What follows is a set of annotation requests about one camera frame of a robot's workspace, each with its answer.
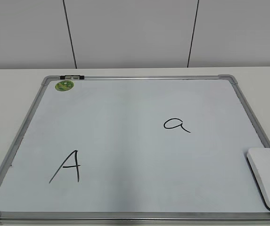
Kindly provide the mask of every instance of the label sticker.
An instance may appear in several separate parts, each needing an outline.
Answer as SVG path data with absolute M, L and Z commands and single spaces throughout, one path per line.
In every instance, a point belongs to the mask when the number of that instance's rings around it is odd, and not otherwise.
M 57 83 L 55 85 L 55 89 L 58 91 L 68 91 L 72 89 L 73 86 L 74 86 L 74 83 L 72 81 L 65 80 L 65 81 L 60 81 L 59 83 Z

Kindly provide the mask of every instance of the black marker writing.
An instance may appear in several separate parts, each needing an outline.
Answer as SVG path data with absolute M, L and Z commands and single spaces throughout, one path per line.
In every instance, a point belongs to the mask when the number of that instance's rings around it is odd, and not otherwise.
M 56 176 L 56 174 L 59 172 L 60 168 L 71 168 L 71 167 L 76 167 L 76 171 L 77 171 L 77 182 L 79 182 L 79 170 L 78 167 L 80 165 L 78 165 L 78 161 L 77 161 L 77 150 L 73 151 L 71 154 L 68 155 L 68 157 L 64 160 L 64 162 L 60 165 L 60 167 L 56 170 L 55 174 L 53 175 L 53 177 L 51 178 L 51 180 L 49 181 L 49 184 L 51 183 L 51 181 L 53 180 L 53 178 Z M 74 158 L 75 158 L 75 166 L 63 166 L 64 163 L 70 158 L 70 156 L 74 154 Z
M 176 125 L 176 126 L 173 126 L 173 127 L 167 127 L 166 126 L 166 124 L 169 122 L 169 121 L 178 121 L 178 122 L 180 122 L 180 124 L 178 124 L 178 125 Z M 183 121 L 181 120 L 181 119 L 177 119 L 177 118 L 172 118 L 172 119 L 169 119 L 169 120 L 167 120 L 165 123 L 164 123 L 164 128 L 165 129 L 174 129 L 174 128 L 177 128 L 177 127 L 181 127 L 183 130 L 185 130 L 187 133 L 190 133 L 187 129 L 185 129 L 184 127 L 183 127 Z

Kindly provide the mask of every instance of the round sticker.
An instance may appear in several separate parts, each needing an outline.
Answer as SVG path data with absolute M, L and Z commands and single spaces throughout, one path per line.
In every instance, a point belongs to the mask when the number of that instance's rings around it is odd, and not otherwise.
M 55 85 L 55 89 L 58 91 L 68 91 L 72 89 L 74 86 L 74 83 L 72 81 L 60 81 L 58 84 Z

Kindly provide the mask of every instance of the table surface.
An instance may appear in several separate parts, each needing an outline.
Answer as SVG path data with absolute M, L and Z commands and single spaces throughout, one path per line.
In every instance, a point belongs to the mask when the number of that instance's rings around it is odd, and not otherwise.
M 45 76 L 232 74 L 270 140 L 270 67 L 0 70 L 0 165 Z

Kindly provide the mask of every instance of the wall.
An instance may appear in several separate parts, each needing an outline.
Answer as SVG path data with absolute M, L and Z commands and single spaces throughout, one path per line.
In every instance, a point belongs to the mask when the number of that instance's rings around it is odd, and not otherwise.
M 0 0 L 0 69 L 270 66 L 270 0 Z

